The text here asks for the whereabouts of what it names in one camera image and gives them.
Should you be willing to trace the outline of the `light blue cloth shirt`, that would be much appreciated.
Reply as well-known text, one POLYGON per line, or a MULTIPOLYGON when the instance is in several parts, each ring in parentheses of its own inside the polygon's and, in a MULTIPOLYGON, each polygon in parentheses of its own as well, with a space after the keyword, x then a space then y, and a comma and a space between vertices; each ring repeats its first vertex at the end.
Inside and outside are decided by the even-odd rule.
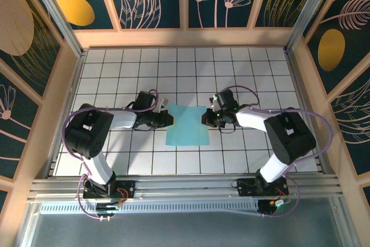
POLYGON ((166 129, 168 146, 208 146, 209 130, 201 123, 206 106, 182 106, 170 103, 168 113, 173 124, 166 129))

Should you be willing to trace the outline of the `grey metal sheet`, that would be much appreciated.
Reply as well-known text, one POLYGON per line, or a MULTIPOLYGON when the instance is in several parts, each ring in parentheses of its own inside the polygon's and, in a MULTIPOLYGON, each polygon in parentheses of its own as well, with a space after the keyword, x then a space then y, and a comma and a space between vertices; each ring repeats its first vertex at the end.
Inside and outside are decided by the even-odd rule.
POLYGON ((41 215, 31 247, 342 247, 328 216, 134 213, 99 222, 41 215))

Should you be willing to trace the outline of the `wide aluminium extrusion beam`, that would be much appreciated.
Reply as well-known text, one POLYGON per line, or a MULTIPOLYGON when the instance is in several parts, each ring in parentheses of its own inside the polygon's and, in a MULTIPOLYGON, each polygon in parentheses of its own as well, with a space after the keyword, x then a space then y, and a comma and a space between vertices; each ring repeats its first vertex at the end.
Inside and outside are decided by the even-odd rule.
MULTIPOLYGON (((141 175, 119 176, 117 180, 135 182, 135 201, 195 201, 236 199, 236 180, 254 178, 252 174, 229 175, 141 175)), ((72 202, 76 200, 77 176, 52 176, 32 182, 28 202, 72 202)), ((290 198, 342 197, 339 179, 334 174, 317 172, 287 174, 290 198)))

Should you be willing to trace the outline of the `black connector module green light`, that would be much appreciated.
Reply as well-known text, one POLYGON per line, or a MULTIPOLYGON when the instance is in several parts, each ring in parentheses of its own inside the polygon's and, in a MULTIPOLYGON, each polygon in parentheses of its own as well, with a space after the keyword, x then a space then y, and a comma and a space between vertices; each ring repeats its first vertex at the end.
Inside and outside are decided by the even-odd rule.
POLYGON ((113 216, 121 209, 121 202, 97 202, 95 205, 95 214, 97 216, 113 216))

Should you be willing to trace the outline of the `black base plate of left arm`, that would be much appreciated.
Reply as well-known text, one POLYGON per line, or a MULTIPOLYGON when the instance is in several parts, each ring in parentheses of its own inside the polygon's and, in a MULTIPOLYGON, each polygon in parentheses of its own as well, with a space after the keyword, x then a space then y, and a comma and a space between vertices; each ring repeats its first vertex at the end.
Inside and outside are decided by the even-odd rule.
POLYGON ((84 182, 84 199, 112 199, 133 198, 135 193, 135 182, 133 180, 114 180, 107 185, 100 185, 96 182, 84 182))

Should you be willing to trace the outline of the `black base plate of right arm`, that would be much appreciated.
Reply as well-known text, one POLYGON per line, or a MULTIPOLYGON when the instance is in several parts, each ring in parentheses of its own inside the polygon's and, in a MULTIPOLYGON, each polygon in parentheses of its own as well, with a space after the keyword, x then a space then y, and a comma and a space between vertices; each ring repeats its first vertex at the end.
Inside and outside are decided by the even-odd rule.
POLYGON ((265 183, 261 177, 240 178, 236 180, 236 189, 240 197, 275 197, 289 195, 285 178, 280 177, 272 183, 265 183))

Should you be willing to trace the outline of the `aluminium side rail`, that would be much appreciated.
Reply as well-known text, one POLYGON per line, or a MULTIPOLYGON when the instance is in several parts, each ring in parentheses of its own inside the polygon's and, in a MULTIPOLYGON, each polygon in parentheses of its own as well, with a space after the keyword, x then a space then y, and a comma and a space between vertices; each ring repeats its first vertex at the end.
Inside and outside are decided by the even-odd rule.
POLYGON ((73 52, 69 46, 60 49, 49 79, 43 108, 46 110, 43 143, 46 157, 38 177, 46 179, 61 141, 61 127, 72 109, 84 56, 73 52))
POLYGON ((284 51, 288 68, 292 75, 293 85, 297 94, 299 108, 304 110, 302 117, 307 126, 311 130, 316 140, 316 147, 306 156, 299 159, 296 163, 296 168, 299 171, 307 172, 308 166, 315 164, 314 169, 321 174, 330 174, 332 169, 328 164, 327 145, 331 143, 331 127, 327 123, 324 116, 319 112, 315 112, 310 103, 308 89, 301 71, 299 70, 298 61, 293 52, 284 51))

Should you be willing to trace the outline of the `black round mount circuit board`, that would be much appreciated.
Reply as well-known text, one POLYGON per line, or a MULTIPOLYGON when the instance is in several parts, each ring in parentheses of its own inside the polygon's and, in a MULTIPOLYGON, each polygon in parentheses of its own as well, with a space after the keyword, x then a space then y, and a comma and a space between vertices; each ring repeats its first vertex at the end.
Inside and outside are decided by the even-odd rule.
POLYGON ((285 213, 277 213, 279 208, 283 205, 289 204, 291 200, 288 198, 278 198, 278 199, 271 199, 271 200, 258 200, 257 201, 257 212, 261 215, 261 217, 266 218, 281 218, 289 215, 289 212, 285 213))

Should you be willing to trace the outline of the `aluminium upright post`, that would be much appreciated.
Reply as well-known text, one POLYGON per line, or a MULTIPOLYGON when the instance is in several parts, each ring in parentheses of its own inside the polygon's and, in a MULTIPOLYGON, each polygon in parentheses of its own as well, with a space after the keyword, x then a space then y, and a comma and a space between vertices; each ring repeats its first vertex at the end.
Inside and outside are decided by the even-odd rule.
POLYGON ((50 13, 51 18, 53 19, 53 23, 55 27, 66 40, 68 45, 72 48, 73 52, 77 55, 77 57, 81 57, 83 54, 83 48, 80 45, 74 31, 67 21, 66 17, 64 16, 61 8, 59 7, 57 0, 41 0, 42 3, 45 5, 45 8, 50 13))
POLYGON ((293 30, 288 37, 287 43, 284 46, 284 51, 287 56, 290 56, 301 38, 305 28, 308 26, 311 18, 314 16, 317 8, 322 0, 307 0, 293 26, 293 30))

